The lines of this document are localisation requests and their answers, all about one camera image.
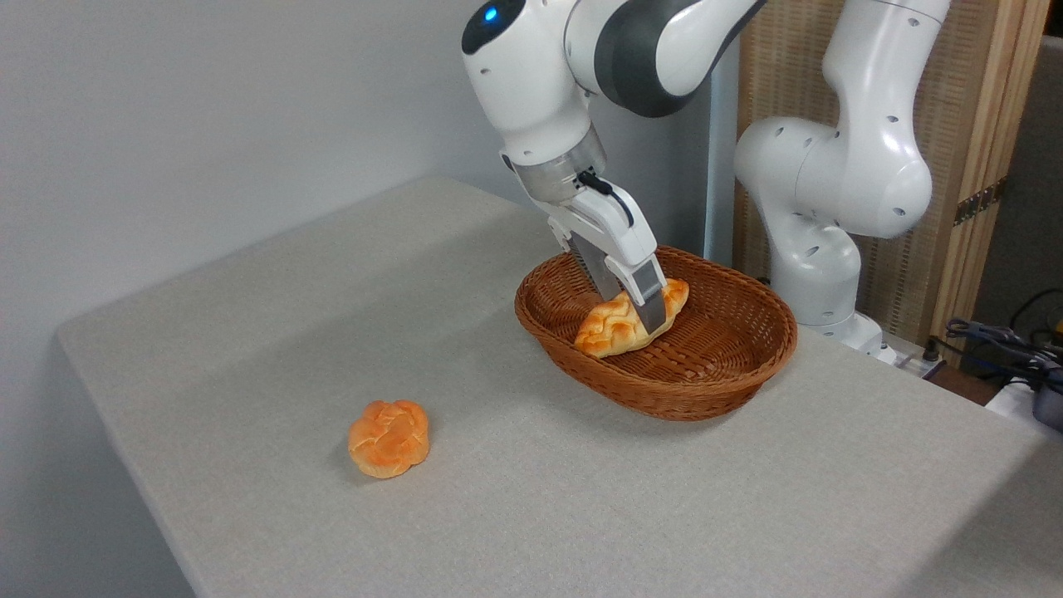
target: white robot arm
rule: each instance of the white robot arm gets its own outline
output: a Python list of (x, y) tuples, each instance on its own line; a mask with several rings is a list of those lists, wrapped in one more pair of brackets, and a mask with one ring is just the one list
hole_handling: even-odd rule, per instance
[(754, 122), (735, 170), (767, 230), (772, 287), (802, 325), (883, 361), (881, 328), (856, 312), (860, 253), (847, 233), (895, 237), (930, 202), (912, 106), (948, 0), (847, 0), (823, 59), (837, 126)]
[(461, 38), (502, 157), (595, 288), (629, 292), (646, 330), (664, 323), (657, 240), (636, 201), (600, 177), (588, 114), (604, 95), (648, 117), (678, 110), (765, 0), (492, 0)]

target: brown wicker basket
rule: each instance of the brown wicker basket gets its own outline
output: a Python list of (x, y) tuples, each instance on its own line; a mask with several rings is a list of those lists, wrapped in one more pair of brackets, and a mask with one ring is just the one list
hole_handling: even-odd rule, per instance
[(573, 347), (602, 298), (566, 253), (524, 277), (517, 319), (566, 374), (640, 413), (695, 422), (742, 407), (793, 355), (793, 314), (741, 272), (670, 246), (657, 256), (665, 275), (690, 284), (690, 298), (672, 329), (645, 349), (601, 360)]

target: bread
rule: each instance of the bread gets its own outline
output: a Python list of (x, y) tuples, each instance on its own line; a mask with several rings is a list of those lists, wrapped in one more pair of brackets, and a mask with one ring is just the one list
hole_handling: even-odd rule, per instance
[(576, 334), (576, 349), (595, 358), (619, 356), (641, 349), (665, 334), (672, 328), (676, 314), (687, 304), (690, 294), (690, 285), (686, 281), (675, 278), (668, 278), (667, 281), (661, 290), (667, 320), (655, 335), (646, 332), (625, 290), (612, 301), (591, 310)]
[(428, 457), (428, 416), (414, 401), (373, 401), (351, 425), (347, 450), (367, 476), (404, 474)]

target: pastry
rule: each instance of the pastry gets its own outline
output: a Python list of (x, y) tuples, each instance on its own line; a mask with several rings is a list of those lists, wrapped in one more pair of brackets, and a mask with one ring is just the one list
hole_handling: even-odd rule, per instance
[(428, 416), (414, 401), (373, 401), (351, 425), (347, 450), (367, 476), (404, 474), (428, 457)]
[(612, 301), (591, 310), (579, 326), (579, 332), (576, 334), (576, 349), (595, 358), (619, 356), (641, 349), (672, 328), (675, 317), (687, 304), (689, 294), (689, 284), (681, 279), (668, 278), (668, 284), (661, 290), (664, 298), (664, 326), (651, 336), (642, 326), (642, 321), (635, 311), (635, 305), (624, 290)]

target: table surface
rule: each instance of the table surface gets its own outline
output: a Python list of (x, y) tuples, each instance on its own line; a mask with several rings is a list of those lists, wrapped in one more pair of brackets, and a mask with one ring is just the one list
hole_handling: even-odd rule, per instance
[[(201, 596), (1061, 596), (1063, 448), (803, 335), (744, 408), (653, 420), (568, 378), (513, 292), (540, 213), (432, 177), (67, 323)], [(412, 399), (427, 461), (347, 431)]]

